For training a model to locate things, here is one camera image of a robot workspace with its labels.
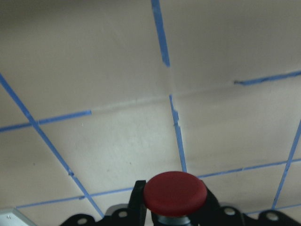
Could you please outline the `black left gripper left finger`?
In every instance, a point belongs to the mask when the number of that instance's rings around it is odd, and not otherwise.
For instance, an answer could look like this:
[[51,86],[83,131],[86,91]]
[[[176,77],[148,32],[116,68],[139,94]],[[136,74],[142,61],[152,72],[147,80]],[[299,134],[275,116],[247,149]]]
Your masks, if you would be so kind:
[[128,203],[111,206],[104,217],[96,221],[87,214],[76,214],[69,217],[62,226],[143,226],[146,220],[147,208],[143,201],[145,180],[135,182]]

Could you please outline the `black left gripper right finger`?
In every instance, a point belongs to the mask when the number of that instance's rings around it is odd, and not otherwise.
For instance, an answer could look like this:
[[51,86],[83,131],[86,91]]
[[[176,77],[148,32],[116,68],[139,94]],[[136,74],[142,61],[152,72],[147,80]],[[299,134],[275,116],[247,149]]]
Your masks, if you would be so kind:
[[299,226],[300,222],[288,215],[266,210],[257,219],[247,216],[233,206],[222,206],[203,181],[190,183],[194,212],[190,215],[193,226]]

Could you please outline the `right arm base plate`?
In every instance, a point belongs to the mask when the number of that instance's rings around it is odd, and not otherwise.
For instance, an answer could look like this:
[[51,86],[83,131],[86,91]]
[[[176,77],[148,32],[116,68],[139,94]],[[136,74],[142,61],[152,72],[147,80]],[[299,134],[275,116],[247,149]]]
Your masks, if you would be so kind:
[[17,209],[0,210],[0,225],[1,226],[32,226],[34,225],[25,215]]

